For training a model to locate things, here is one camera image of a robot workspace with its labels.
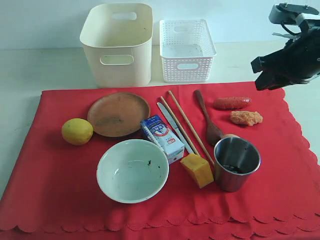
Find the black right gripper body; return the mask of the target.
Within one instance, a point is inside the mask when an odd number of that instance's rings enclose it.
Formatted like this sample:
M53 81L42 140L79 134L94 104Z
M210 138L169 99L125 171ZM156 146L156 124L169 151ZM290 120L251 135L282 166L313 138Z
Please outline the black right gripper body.
M320 28L313 27L283 49L269 54L274 57L274 71L287 79L287 85L306 84L320 72Z

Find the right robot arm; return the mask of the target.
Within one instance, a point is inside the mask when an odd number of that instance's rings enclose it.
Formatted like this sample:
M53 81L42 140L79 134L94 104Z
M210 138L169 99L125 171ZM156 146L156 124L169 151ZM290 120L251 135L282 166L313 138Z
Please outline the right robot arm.
M308 5L275 4L269 21L287 32L285 46L251 62L258 91L307 84L320 75L320 12Z

